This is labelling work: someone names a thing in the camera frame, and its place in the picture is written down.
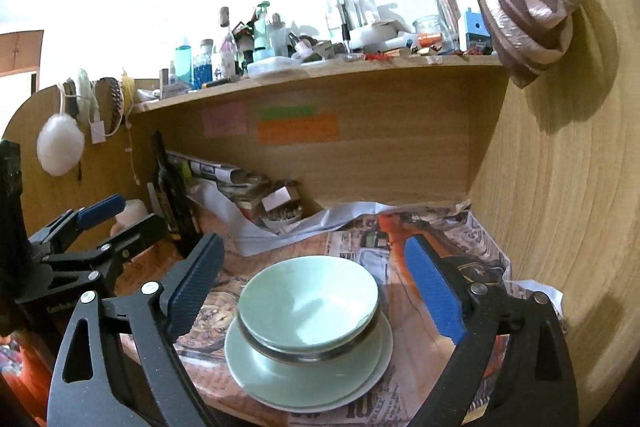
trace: dark wine bottle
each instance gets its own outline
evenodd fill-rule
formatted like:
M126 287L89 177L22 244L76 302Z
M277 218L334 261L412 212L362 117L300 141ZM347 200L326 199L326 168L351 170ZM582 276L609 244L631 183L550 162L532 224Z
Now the dark wine bottle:
M202 233L191 211L184 179L169 162L159 131L152 133L151 146L158 162L154 177L156 195L178 253L187 257L202 237Z

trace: cabinet door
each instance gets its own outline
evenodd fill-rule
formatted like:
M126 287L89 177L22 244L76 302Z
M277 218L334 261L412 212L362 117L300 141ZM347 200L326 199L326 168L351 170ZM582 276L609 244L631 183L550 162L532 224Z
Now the cabinet door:
M15 55L14 70L36 70L40 67L43 30L18 33L18 53Z
M0 74L14 70L14 57L17 45L17 33L0 35Z

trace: stack of dishes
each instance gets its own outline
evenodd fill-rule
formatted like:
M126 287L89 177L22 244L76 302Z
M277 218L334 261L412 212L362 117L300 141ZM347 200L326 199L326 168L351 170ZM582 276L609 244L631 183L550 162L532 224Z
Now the stack of dishes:
M225 340L229 371L243 390L297 413L359 398L380 380L392 350L375 279L357 263L324 255L253 277Z

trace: metal screw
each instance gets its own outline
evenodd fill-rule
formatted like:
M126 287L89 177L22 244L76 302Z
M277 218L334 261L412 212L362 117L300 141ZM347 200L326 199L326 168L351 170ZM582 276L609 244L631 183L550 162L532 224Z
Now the metal screw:
M481 282L474 282L471 285L471 293L474 295L486 295L489 289Z
M91 290L89 290L88 292L84 292L80 296L80 302L82 302L82 304L88 304L94 299L95 299L95 292Z
M153 293L156 293L159 287L160 285L156 281L149 281L149 282L145 282L142 285L141 289L143 294L151 295Z
M549 297L543 292L533 293L533 300L538 304L549 304Z

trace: white fluffy ball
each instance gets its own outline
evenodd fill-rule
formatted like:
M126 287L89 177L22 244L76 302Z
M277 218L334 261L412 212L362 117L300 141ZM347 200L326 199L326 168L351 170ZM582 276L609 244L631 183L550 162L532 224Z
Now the white fluffy ball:
M62 176L78 164L84 134L68 114L55 114L42 126L36 143L40 165L52 176Z

